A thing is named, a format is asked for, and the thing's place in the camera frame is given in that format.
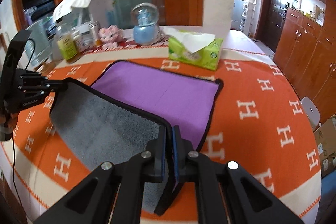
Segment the person's left hand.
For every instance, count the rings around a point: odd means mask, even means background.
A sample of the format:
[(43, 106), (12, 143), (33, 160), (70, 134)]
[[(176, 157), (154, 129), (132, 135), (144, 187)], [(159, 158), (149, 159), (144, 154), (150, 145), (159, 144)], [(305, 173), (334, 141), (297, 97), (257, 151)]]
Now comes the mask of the person's left hand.
[(18, 115), (19, 113), (14, 113), (14, 114), (11, 114), (10, 119), (6, 119), (6, 117), (3, 114), (1, 114), (0, 115), (1, 126), (3, 126), (4, 124), (7, 124), (7, 128), (15, 129), (18, 123)]

